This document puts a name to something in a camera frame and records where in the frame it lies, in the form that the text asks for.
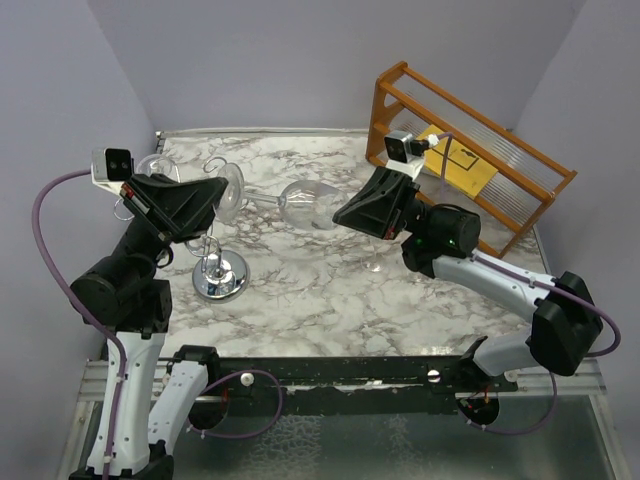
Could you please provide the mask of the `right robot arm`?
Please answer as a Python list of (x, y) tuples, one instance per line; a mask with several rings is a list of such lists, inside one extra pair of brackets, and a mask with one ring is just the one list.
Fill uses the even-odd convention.
[(536, 366), (573, 375), (603, 330), (584, 280), (571, 272), (530, 272), (484, 254), (476, 213), (429, 205), (418, 190), (410, 176), (379, 167), (333, 220), (383, 240), (408, 233), (401, 249), (410, 271), (461, 285), (528, 322), (524, 332), (477, 339), (458, 360), (461, 383), (481, 391), (507, 371)]

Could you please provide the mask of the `yellow book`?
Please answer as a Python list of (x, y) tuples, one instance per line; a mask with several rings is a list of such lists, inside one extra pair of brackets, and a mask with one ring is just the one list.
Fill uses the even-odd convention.
[[(417, 136), (417, 139), (423, 140), (429, 134), (435, 134), (439, 138), (443, 131), (435, 125), (430, 125)], [(458, 140), (449, 136), (439, 139), (440, 143), (424, 154), (425, 171), (435, 177), (441, 176), (445, 149), (449, 146), (445, 181), (469, 198), (475, 198), (496, 176), (498, 170)]]

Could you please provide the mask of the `wooden shelf rack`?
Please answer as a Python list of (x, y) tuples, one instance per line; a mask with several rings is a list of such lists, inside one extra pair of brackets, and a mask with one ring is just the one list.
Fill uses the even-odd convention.
[(452, 203), (482, 218), (481, 249), (504, 257), (528, 234), (577, 173), (400, 62), (375, 83), (366, 159), (383, 165), (383, 138), (401, 130), (441, 137), (427, 151), (419, 198)]

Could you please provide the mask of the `chrome wine glass rack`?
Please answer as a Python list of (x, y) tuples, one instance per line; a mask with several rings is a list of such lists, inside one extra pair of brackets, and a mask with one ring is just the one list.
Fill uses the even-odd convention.
[[(203, 170), (205, 173), (214, 172), (217, 177), (218, 170), (228, 163), (223, 157), (217, 156), (207, 161)], [(175, 170), (168, 177), (181, 181), (176, 163)], [(192, 271), (192, 283), (196, 293), (204, 300), (212, 303), (230, 302), (249, 285), (249, 264), (239, 253), (221, 245), (215, 236), (214, 224), (197, 240), (188, 241), (186, 248), (199, 258)]]

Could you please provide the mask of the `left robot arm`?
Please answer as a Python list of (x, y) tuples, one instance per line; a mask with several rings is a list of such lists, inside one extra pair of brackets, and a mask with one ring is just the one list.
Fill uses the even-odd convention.
[(191, 405), (218, 388), (221, 371), (215, 349), (193, 347), (176, 366), (180, 380), (151, 399), (172, 312), (170, 283), (156, 272), (173, 245), (208, 230), (227, 187), (224, 178), (180, 183), (162, 174), (134, 174), (117, 187), (134, 218), (112, 253), (71, 285), (83, 319), (105, 328), (109, 361), (96, 438), (71, 478), (172, 478)]

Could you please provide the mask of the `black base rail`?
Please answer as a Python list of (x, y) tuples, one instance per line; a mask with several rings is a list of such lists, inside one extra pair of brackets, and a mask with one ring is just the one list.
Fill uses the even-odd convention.
[(196, 413), (232, 417), (283, 415), (453, 414), (459, 394), (514, 392), (459, 355), (384, 357), (221, 357), (213, 347), (186, 345), (172, 361), (203, 365), (213, 389)]

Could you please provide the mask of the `clear wine glass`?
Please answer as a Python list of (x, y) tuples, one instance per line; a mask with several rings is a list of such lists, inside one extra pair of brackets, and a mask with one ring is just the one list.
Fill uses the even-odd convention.
[(144, 157), (134, 167), (136, 174), (152, 176), (154, 174), (170, 176), (175, 170), (175, 163), (161, 154), (152, 154)]
[(361, 258), (363, 268), (373, 273), (382, 271), (384, 269), (385, 251), (386, 247), (383, 241), (369, 238)]
[(230, 223), (247, 200), (277, 208), (282, 220), (293, 228), (329, 231), (335, 228), (335, 212), (349, 200), (340, 189), (312, 180), (294, 181), (278, 196), (251, 193), (245, 190), (244, 175), (234, 163), (222, 166), (217, 177), (228, 182), (219, 206), (215, 208), (216, 218), (223, 223)]

